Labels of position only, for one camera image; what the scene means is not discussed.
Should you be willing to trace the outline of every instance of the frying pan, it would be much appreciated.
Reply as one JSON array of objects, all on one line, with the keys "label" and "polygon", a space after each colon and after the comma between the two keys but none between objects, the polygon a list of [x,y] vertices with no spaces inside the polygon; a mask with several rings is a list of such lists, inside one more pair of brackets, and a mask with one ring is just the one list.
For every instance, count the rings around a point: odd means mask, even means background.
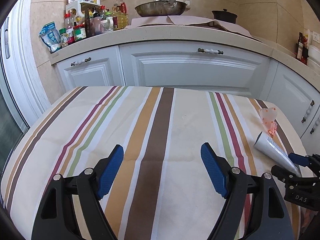
[{"label": "frying pan", "polygon": [[135,10],[141,17],[181,15],[187,4],[176,0],[154,0],[138,5]]}]

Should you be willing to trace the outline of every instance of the black pot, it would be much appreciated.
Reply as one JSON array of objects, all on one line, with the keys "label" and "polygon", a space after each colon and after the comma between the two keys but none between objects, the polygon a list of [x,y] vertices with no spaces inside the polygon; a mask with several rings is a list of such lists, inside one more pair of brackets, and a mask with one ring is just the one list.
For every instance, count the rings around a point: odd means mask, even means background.
[{"label": "black pot", "polygon": [[228,22],[228,23],[236,23],[237,15],[234,13],[227,12],[227,9],[223,9],[223,11],[212,11],[213,16],[216,20]]}]

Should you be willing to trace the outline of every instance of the striped tablecloth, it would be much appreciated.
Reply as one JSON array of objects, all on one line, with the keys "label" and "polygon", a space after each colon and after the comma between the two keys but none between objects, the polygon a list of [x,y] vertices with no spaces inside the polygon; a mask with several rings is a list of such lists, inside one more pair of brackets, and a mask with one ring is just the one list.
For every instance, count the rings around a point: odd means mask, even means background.
[{"label": "striped tablecloth", "polygon": [[[159,87],[78,87],[66,93],[28,131],[12,154],[1,195],[26,239],[50,178],[78,175],[107,157],[116,144],[124,161],[101,207],[119,240],[206,240],[224,199],[215,192],[200,157],[209,142],[217,155],[247,174],[275,164],[253,144],[263,130],[258,110],[273,104],[239,96]],[[276,143],[305,155],[278,109]],[[304,176],[310,172],[303,170]],[[284,194],[284,184],[277,181]],[[91,239],[74,197],[81,233]],[[287,203],[295,235],[300,207]],[[238,235],[244,233],[250,198]]]}]

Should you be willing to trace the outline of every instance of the screw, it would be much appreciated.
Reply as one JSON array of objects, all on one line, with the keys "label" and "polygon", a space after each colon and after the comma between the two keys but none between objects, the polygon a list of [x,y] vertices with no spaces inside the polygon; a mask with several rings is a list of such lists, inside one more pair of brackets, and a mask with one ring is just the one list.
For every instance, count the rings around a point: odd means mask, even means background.
[{"label": "screw", "polygon": [[237,167],[233,167],[233,168],[231,169],[231,171],[232,171],[234,174],[239,174],[239,173],[240,173],[240,169],[237,168]]},{"label": "screw", "polygon": [[266,178],[266,179],[271,179],[272,178],[272,176],[271,176],[271,174],[270,173],[265,173],[265,174],[263,174],[263,176]]},{"label": "screw", "polygon": [[84,174],[85,175],[90,175],[92,173],[93,173],[93,168],[87,168],[87,169],[84,170]]},{"label": "screw", "polygon": [[59,180],[61,178],[60,174],[56,174],[53,176],[53,180]]}]

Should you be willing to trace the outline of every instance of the green lid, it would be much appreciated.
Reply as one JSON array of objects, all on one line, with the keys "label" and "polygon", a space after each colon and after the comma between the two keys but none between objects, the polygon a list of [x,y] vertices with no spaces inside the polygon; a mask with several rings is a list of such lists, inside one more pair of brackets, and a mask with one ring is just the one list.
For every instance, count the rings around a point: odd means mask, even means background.
[{"label": "green lid", "polygon": [[66,28],[62,28],[59,30],[60,35],[62,35],[63,33],[66,33]]}]

